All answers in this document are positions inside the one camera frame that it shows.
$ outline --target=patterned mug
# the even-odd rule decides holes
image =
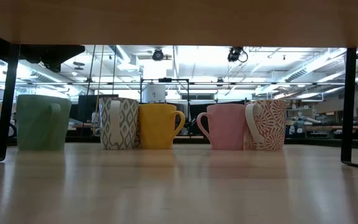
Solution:
[[[287,104],[284,100],[251,101],[246,106],[245,150],[282,150]]]
[[[137,128],[138,102],[119,97],[99,99],[102,149],[133,149]]]

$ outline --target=gray patterned mug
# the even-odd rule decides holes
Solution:
[[[136,100],[103,97],[99,99],[99,125],[102,149],[133,149],[137,127]]]

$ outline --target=mug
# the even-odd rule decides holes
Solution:
[[[62,150],[71,101],[42,95],[19,95],[16,106],[17,146],[20,150]]]
[[[197,125],[215,150],[242,150],[246,130],[246,108],[239,104],[216,104],[206,108],[197,116]],[[209,133],[201,124],[208,118]]]
[[[175,129],[175,116],[180,124]],[[185,115],[177,107],[160,103],[139,106],[140,145],[142,149],[171,149],[173,138],[185,125]]]
[[[247,103],[245,150],[282,150],[285,139],[287,103],[261,100]]]
[[[102,149],[133,149],[137,126],[137,100],[100,97],[99,128]]]

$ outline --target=white mug handle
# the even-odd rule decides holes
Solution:
[[[110,129],[111,129],[111,142],[120,143],[121,142],[121,134],[120,134],[120,126],[119,126],[119,108],[121,106],[121,102],[118,100],[112,100],[110,102]]]
[[[246,120],[251,132],[252,137],[255,142],[263,142],[264,137],[259,134],[258,129],[256,128],[254,116],[260,115],[262,112],[262,107],[258,104],[252,103],[246,106]]]

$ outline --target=green mug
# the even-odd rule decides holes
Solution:
[[[42,95],[19,95],[16,105],[20,150],[63,150],[71,101]]]

